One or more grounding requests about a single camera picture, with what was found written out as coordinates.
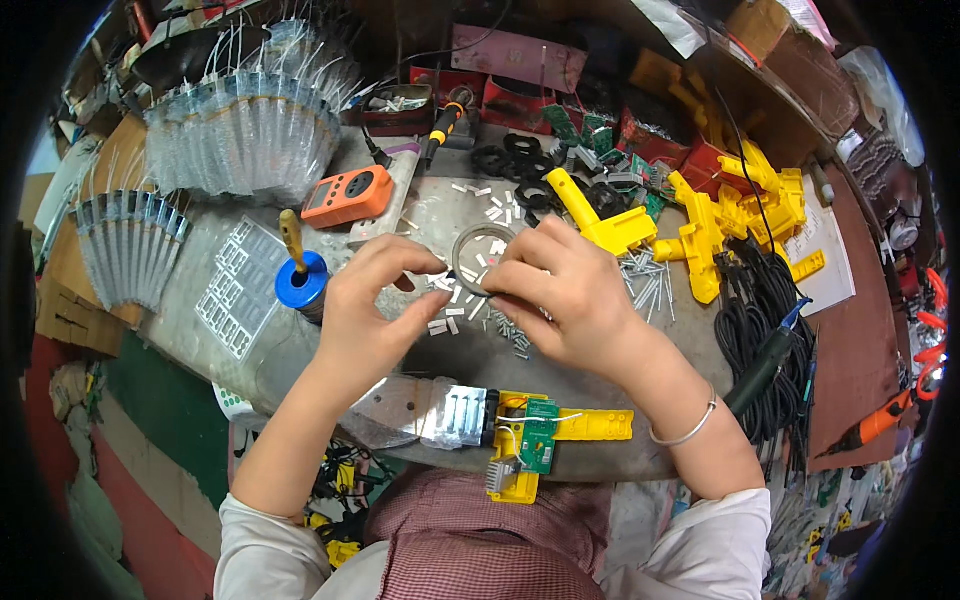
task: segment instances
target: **bangle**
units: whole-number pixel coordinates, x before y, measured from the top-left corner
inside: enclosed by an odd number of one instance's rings
[[[690,433],[686,434],[686,435],[683,436],[682,438],[677,438],[676,440],[670,440],[669,442],[665,442],[664,440],[661,440],[660,438],[658,438],[658,437],[657,437],[657,434],[654,433],[654,426],[653,426],[653,424],[651,423],[651,425],[650,425],[650,439],[653,440],[655,444],[657,444],[657,445],[662,445],[663,447],[666,447],[666,448],[671,447],[671,446],[675,446],[675,445],[683,444],[684,442],[688,441],[688,440],[689,440],[690,438],[692,438],[693,436],[697,435],[697,432],[698,432],[698,431],[700,431],[701,429],[703,429],[704,424],[707,422],[707,419],[710,418],[710,413],[712,413],[713,410],[714,410],[716,407],[717,407],[717,394],[716,394],[716,391],[713,389],[713,384],[710,383],[710,403],[709,403],[709,406],[707,407],[707,413],[704,415],[704,417],[703,417],[702,419],[700,419],[700,422],[697,423],[697,426],[693,428],[693,431],[691,431]]]

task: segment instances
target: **plastic bag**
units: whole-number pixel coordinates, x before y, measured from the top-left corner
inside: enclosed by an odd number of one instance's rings
[[[870,103],[873,103],[875,107],[886,112],[890,135],[910,166],[919,167],[924,164],[924,141],[920,138],[917,122],[910,114],[897,78],[877,48],[860,46],[837,62],[853,76],[856,90],[860,94],[860,104],[864,107],[864,116],[870,124],[883,130],[882,123],[879,123],[869,109]]]

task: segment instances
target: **forearm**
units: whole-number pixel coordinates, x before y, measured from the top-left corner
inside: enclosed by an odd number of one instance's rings
[[[658,438],[679,439],[707,413],[710,384],[665,335],[652,327],[643,328],[638,335],[643,338],[638,344],[644,348],[643,364],[624,369],[617,383],[653,424]],[[764,487],[756,454],[720,398],[700,431],[670,447],[670,453],[684,483],[703,498],[719,499]]]
[[[315,363],[307,366],[237,471],[231,492],[275,516],[302,511],[333,435],[338,415],[327,407],[340,394]]]

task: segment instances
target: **wooden handle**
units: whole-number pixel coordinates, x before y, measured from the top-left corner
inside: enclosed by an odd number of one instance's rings
[[[300,220],[297,218],[297,213],[289,208],[280,213],[280,236],[283,237],[283,243],[286,244],[290,257],[297,263],[297,273],[306,273]]]

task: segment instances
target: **white cord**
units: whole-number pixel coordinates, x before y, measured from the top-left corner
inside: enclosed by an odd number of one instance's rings
[[[518,417],[516,419],[510,417],[497,417],[497,420],[505,420],[511,423],[520,423],[526,420],[538,420],[538,421],[548,421],[552,420],[553,422],[560,422],[562,420],[571,420],[576,419],[577,417],[582,417],[583,413],[577,413],[576,415],[570,415],[569,417],[560,417],[559,419],[547,419],[546,417]]]
[[[521,465],[530,468],[526,463],[523,462],[523,459],[520,458],[520,444],[516,442],[516,433],[514,433],[514,430],[510,427],[497,427],[497,429],[504,429],[510,432],[510,437],[514,439],[514,454],[516,454],[516,459],[520,461]]]

